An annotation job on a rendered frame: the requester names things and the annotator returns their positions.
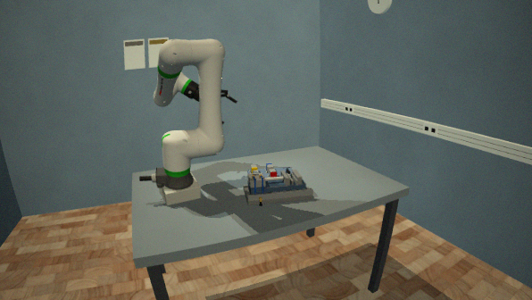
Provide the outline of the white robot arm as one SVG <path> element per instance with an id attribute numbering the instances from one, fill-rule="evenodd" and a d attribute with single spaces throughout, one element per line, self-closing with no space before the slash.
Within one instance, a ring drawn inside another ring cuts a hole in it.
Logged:
<path id="1" fill-rule="evenodd" d="M 151 180 L 157 188 L 188 188 L 194 181 L 190 173 L 191 159 L 216 155 L 223 149 L 221 78 L 224 57 L 225 48 L 216 39 L 170 39 L 162 44 L 154 102 L 167 106 L 178 92 L 193 99 L 199 88 L 199 121 L 197 129 L 173 130 L 162 136 L 164 168 L 156 168 L 152 176 L 139 177 L 140 181 Z M 198 69 L 199 85 L 181 72 L 182 65 L 194 65 Z"/>

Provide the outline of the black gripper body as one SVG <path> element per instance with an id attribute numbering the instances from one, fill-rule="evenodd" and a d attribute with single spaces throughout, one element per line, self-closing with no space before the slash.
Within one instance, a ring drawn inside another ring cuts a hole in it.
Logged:
<path id="1" fill-rule="evenodd" d="M 199 102 L 199 88 L 196 90 L 196 92 L 195 92 L 193 98 L 194 98 L 196 101 Z"/>

